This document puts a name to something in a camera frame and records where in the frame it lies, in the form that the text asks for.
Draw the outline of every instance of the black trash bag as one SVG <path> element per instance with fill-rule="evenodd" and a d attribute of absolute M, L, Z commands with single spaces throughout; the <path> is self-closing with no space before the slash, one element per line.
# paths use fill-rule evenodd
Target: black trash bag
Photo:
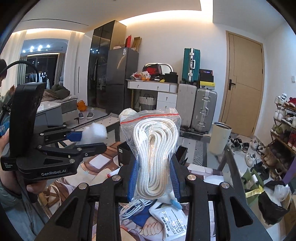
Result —
<path fill-rule="evenodd" d="M 274 191 L 276 185 L 285 186 L 283 181 L 269 181 L 264 186 Z M 271 225 L 279 223 L 283 216 L 290 211 L 290 206 L 288 207 L 288 210 L 286 210 L 272 202 L 266 192 L 263 192 L 258 196 L 258 206 L 265 222 Z"/>

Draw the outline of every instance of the gray shoe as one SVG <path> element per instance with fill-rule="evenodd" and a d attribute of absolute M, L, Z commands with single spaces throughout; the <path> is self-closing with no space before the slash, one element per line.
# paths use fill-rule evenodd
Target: gray shoe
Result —
<path fill-rule="evenodd" d="M 94 117 L 94 114 L 93 114 L 93 112 L 92 111 L 90 111 L 88 114 L 87 114 L 87 119 L 91 119 L 91 118 L 93 118 Z"/>
<path fill-rule="evenodd" d="M 84 116 L 83 116 L 83 113 L 82 112 L 79 112 L 79 119 L 83 119 L 84 118 Z"/>

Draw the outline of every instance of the white rope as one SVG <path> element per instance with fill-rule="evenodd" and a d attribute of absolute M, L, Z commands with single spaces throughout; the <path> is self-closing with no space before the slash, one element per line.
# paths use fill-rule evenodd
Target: white rope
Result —
<path fill-rule="evenodd" d="M 157 199 L 166 189 L 169 174 L 168 156 L 178 140 L 175 123 L 167 118 L 148 118 L 133 130 L 140 168 L 137 192 L 143 199 Z"/>
<path fill-rule="evenodd" d="M 122 220 L 127 219 L 132 215 L 142 212 L 146 206 L 153 202 L 154 200 L 133 199 L 126 207 L 120 210 L 119 217 Z"/>

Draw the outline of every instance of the laundry basket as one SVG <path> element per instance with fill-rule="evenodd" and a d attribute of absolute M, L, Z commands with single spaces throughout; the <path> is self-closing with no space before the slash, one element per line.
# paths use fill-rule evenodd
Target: laundry basket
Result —
<path fill-rule="evenodd" d="M 153 95 L 145 94 L 139 97 L 140 110 L 155 110 L 157 99 Z"/>

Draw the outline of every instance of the wooden door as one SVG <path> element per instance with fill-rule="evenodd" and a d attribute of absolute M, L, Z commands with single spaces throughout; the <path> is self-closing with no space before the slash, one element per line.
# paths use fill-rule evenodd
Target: wooden door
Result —
<path fill-rule="evenodd" d="M 229 78 L 222 122 L 232 132 L 252 136 L 263 92 L 261 44 L 229 34 Z"/>

